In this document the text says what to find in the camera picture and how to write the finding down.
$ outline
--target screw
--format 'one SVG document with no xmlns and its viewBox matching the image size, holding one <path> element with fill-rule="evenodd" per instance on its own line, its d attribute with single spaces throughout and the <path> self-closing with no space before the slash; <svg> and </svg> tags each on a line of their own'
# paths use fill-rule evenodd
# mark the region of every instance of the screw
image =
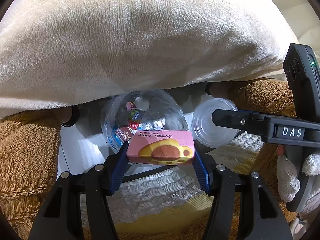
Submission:
<svg viewBox="0 0 320 240">
<path fill-rule="evenodd" d="M 259 178 L 259 173 L 257 173 L 256 171 L 251 172 L 251 177 L 257 179 Z"/>
<path fill-rule="evenodd" d="M 61 173 L 61 177 L 62 177 L 63 179 L 69 177 L 69 172 L 68 172 L 68 171 L 64 171 L 63 173 Z"/>
<path fill-rule="evenodd" d="M 96 171 L 102 171 L 102 170 L 103 170 L 103 165 L 102 165 L 102 164 L 97 164 L 97 165 L 94 167 L 94 169 L 95 169 Z"/>
<path fill-rule="evenodd" d="M 216 168 L 217 168 L 218 171 L 224 171 L 224 170 L 226 169 L 225 166 L 222 165 L 222 164 L 218 164 L 218 165 L 216 166 Z"/>
</svg>

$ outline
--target brown plush fabric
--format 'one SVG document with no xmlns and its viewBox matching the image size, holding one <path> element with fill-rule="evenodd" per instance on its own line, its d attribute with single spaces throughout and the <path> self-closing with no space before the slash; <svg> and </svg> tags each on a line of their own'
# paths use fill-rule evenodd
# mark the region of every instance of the brown plush fabric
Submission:
<svg viewBox="0 0 320 240">
<path fill-rule="evenodd" d="M 286 82 L 257 80 L 231 82 L 228 98 L 238 108 L 294 116 L 292 93 Z M 11 225 L 27 239 L 32 222 L 45 193 L 55 181 L 57 169 L 60 124 L 47 110 L 26 111 L 2 120 L 0 123 L 0 207 Z M 288 221 L 295 213 L 286 210 L 277 190 L 276 145 L 265 144 L 252 170 L 259 172 L 279 201 Z M 239 195 L 230 239 L 236 238 L 239 219 Z M 200 239 L 207 222 L 203 217 L 193 227 L 157 236 L 119 233 L 121 240 L 196 240 Z M 90 239 L 85 228 L 86 239 Z"/>
<path fill-rule="evenodd" d="M 22 239 L 56 180 L 60 128 L 49 110 L 0 120 L 0 208 Z"/>
</svg>

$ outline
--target white glove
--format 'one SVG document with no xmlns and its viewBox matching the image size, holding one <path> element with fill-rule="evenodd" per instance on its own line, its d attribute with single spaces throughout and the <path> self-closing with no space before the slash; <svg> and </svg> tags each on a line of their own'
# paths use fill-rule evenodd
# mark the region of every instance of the white glove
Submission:
<svg viewBox="0 0 320 240">
<path fill-rule="evenodd" d="M 300 182 L 297 178 L 299 172 L 284 155 L 283 146 L 279 145 L 277 153 L 279 155 L 277 160 L 278 191 L 281 199 L 289 202 L 300 189 Z M 307 157 L 303 163 L 302 172 L 308 176 L 317 175 L 306 206 L 300 213 L 307 220 L 308 214 L 314 211 L 320 203 L 320 151 Z"/>
</svg>

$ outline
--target clear plastic cup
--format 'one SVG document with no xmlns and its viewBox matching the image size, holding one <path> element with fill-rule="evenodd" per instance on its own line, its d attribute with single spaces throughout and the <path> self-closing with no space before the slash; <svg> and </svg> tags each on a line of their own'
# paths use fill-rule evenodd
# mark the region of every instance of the clear plastic cup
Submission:
<svg viewBox="0 0 320 240">
<path fill-rule="evenodd" d="M 211 118 L 212 113 L 217 109 L 238 111 L 232 101 L 223 98 L 212 98 L 196 108 L 191 123 L 193 138 L 210 148 L 228 144 L 238 133 L 237 129 L 215 126 Z"/>
</svg>

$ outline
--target white quilted mattress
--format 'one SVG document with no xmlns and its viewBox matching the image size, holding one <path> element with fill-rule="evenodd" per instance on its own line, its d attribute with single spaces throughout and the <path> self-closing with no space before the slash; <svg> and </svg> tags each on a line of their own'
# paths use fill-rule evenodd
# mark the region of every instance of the white quilted mattress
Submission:
<svg viewBox="0 0 320 240">
<path fill-rule="evenodd" d="M 217 163 L 230 169 L 250 158 L 262 147 L 260 136 L 244 132 L 231 143 L 208 154 Z M 168 206 L 178 206 L 202 192 L 193 167 L 178 166 L 141 179 L 123 183 L 120 189 L 108 197 L 109 209 L 114 223 L 133 222 L 138 217 L 156 214 Z M 85 194 L 81 195 L 82 223 L 88 226 Z"/>
</svg>

